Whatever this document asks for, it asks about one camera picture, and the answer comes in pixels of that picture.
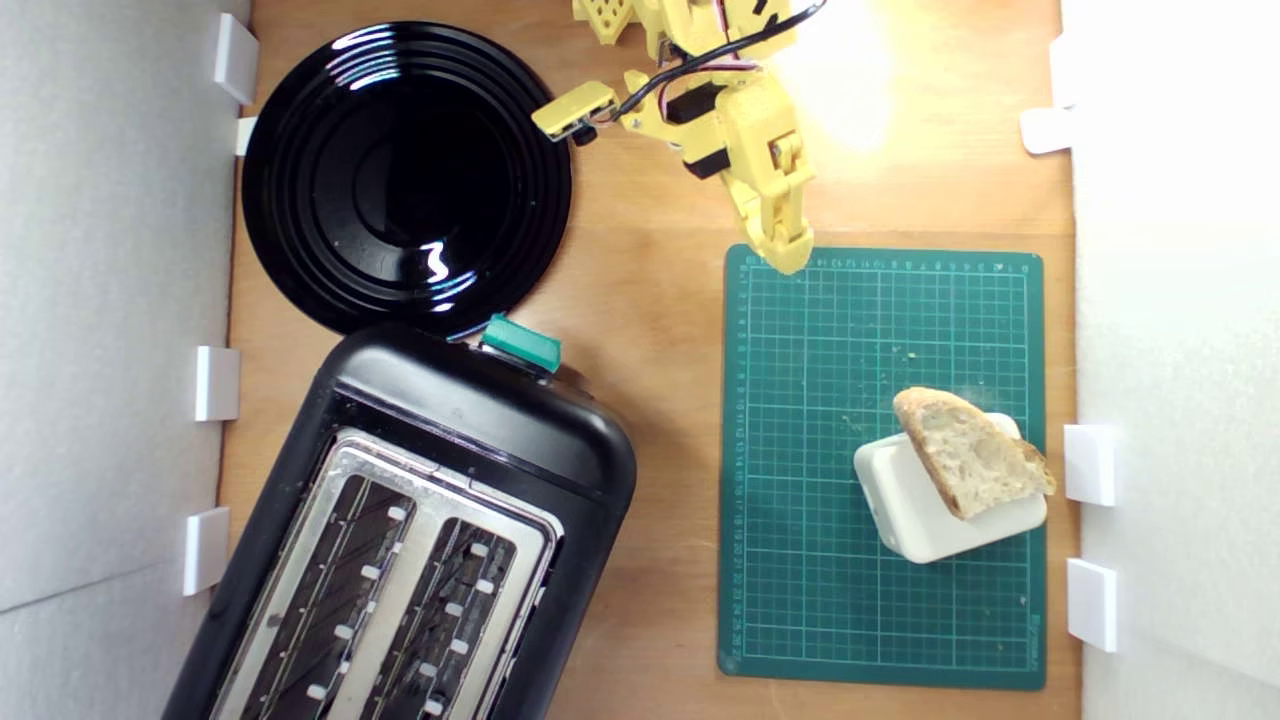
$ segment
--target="black plate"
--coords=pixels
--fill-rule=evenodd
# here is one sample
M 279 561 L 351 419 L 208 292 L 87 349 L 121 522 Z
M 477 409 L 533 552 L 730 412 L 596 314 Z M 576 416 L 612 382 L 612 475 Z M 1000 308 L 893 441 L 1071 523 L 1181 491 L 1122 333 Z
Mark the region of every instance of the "black plate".
M 250 240 L 303 313 L 351 333 L 401 320 L 458 337 L 513 307 L 568 219 L 568 149 L 506 49 L 458 28 L 380 24 L 300 63 L 244 158 Z

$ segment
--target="bread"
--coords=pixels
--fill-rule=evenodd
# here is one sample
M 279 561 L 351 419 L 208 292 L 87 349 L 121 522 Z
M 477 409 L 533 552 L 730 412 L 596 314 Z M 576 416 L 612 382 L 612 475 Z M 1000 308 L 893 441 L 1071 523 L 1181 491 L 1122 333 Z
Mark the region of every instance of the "bread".
M 1057 489 L 1034 446 L 1006 436 L 963 397 L 913 387 L 893 398 L 893 413 L 942 500 L 961 520 Z

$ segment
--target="black toaster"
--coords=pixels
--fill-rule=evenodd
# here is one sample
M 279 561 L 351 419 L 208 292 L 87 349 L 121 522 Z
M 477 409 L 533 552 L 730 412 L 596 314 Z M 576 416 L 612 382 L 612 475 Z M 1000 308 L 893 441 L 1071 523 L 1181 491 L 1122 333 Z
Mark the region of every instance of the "black toaster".
M 497 318 L 317 373 L 164 717 L 541 717 L 635 487 L 607 411 Z

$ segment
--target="wooden table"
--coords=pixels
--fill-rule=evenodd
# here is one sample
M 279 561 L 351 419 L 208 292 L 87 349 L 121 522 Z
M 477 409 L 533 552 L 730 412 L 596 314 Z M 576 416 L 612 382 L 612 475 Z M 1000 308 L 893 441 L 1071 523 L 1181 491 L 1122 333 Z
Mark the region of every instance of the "wooden table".
M 1073 218 L 1064 156 L 1029 158 L 1018 114 L 1048 102 L 1053 0 L 833 0 L 780 72 L 819 170 L 806 213 L 822 245 L 1038 252 L 1046 265 L 1050 455 L 1075 413 Z M 325 41 L 375 22 L 434 19 L 511 47 L 556 92 L 621 86 L 650 68 L 637 31 L 600 47 L 566 0 L 255 0 L 259 100 Z M 256 108 L 247 109 L 248 114 Z M 621 131 L 576 154 L 572 224 L 513 316 L 564 341 L 566 360 L 625 419 L 640 462 L 553 719 L 1038 717 L 1080 715 L 1080 651 L 1065 630 L 1065 557 L 1078 520 L 1050 512 L 1048 685 L 997 693 L 726 678 L 714 664 L 721 287 L 737 240 L 718 182 Z M 243 528 L 312 373 L 335 342 L 260 269 L 238 219 L 230 345 L 241 420 L 227 429 L 220 500 Z

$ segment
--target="cutting mat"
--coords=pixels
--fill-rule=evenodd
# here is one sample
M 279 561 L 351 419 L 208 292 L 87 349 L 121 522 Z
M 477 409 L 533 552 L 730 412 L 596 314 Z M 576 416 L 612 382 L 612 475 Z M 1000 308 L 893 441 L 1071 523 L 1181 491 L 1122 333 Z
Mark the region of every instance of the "cutting mat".
M 1024 254 L 726 259 L 719 665 L 730 675 L 1044 685 L 1044 529 L 932 565 L 886 548 L 852 470 L 900 389 L 955 391 L 1044 446 L 1043 268 Z

